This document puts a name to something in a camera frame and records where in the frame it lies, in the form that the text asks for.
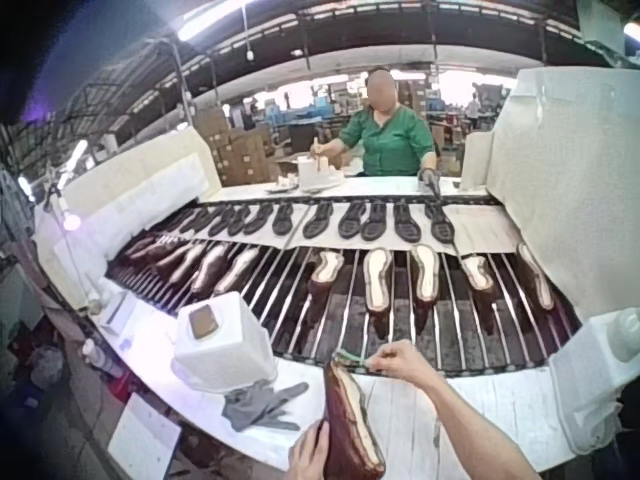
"conveyor belt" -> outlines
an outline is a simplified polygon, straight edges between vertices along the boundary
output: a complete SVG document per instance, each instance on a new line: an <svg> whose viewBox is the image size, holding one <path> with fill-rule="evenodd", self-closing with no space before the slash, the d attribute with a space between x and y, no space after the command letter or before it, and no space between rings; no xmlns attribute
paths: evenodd
<svg viewBox="0 0 640 480"><path fill-rule="evenodd" d="M206 243L207 251L220 242ZM326 362L338 347L366 358L384 342L375 335L365 309L362 262L366 251L340 251L345 264L334 283L327 305L315 323L304 322L310 307L307 282L313 273L318 249L298 247L279 250L248 244L230 244L232 261L247 248L260 255L240 292L269 332L274 352L310 364ZM421 335L416 332L407 252L393 252L389 338L410 339L438 370L447 376L476 375L530 368L544 364L575 333L579 322L562 295L554 290L557 308L540 317L518 279L515 256L484 255L497 280L499 298L493 315L497 328L487 335L470 300L468 283L458 259L439 254L440 297ZM190 293L193 277L170 287L150 267L135 269L113 263L108 275L122 287L170 315L195 301Z"/></svg>

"white table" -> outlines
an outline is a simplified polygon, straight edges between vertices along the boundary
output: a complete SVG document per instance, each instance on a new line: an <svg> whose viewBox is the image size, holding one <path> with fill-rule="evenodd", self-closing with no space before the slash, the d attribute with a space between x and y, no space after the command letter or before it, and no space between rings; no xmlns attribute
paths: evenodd
<svg viewBox="0 0 640 480"><path fill-rule="evenodd" d="M457 193L453 181L443 178L444 195ZM319 196L415 194L417 182L409 177L353 178ZM482 190L464 192L482 194ZM304 197L299 191L286 195ZM207 201L261 199L271 197L265 185L222 189ZM113 282L102 279L106 288L119 291ZM231 429L221 417L223 397L192 390L172 370L175 319L137 300L127 326L116 336L100 329L116 353L162 400L188 421L234 449L276 468L287 468L288 449L298 433L251 427L243 433ZM275 388L309 383L302 397L290 402L288 419L303 429L324 411L322 371L313 366L277 360ZM356 375L366 394L371 427L387 462L388 479L468 478L462 470L446 435L441 449L433 447L436 421L427 397L403 382ZM523 450L538 471L574 457L558 419L551 374L547 367L514 373L456 378L450 384L478 411L500 427Z"/></svg>

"person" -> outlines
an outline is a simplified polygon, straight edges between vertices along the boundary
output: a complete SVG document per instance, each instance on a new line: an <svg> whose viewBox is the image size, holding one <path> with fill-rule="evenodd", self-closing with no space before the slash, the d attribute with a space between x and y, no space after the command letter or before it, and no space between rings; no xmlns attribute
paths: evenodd
<svg viewBox="0 0 640 480"><path fill-rule="evenodd" d="M478 117L480 116L480 102L478 101L478 95L473 94L473 99L467 105L467 118L471 122L471 129L477 130Z"/></svg>
<svg viewBox="0 0 640 480"><path fill-rule="evenodd" d="M420 117L398 103L396 83L383 68L366 80L369 106L355 113L338 138L311 147L314 157L337 157L362 140L362 176L413 175L422 168L435 171L433 137Z"/></svg>
<svg viewBox="0 0 640 480"><path fill-rule="evenodd" d="M462 467L472 479L540 479L518 445L458 395L409 340L383 345L365 365L411 383L427 394ZM286 480L322 480L330 427L326 422L320 427L316 443L319 427L314 424L291 449Z"/></svg>

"left hand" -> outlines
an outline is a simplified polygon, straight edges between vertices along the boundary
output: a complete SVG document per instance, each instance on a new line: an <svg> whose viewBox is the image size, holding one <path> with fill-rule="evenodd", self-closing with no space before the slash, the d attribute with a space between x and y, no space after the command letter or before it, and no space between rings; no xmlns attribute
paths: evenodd
<svg viewBox="0 0 640 480"><path fill-rule="evenodd" d="M284 477L285 480L323 480L324 464L328 454L329 423L320 420L300 435L296 444L289 450L289 471Z"/></svg>

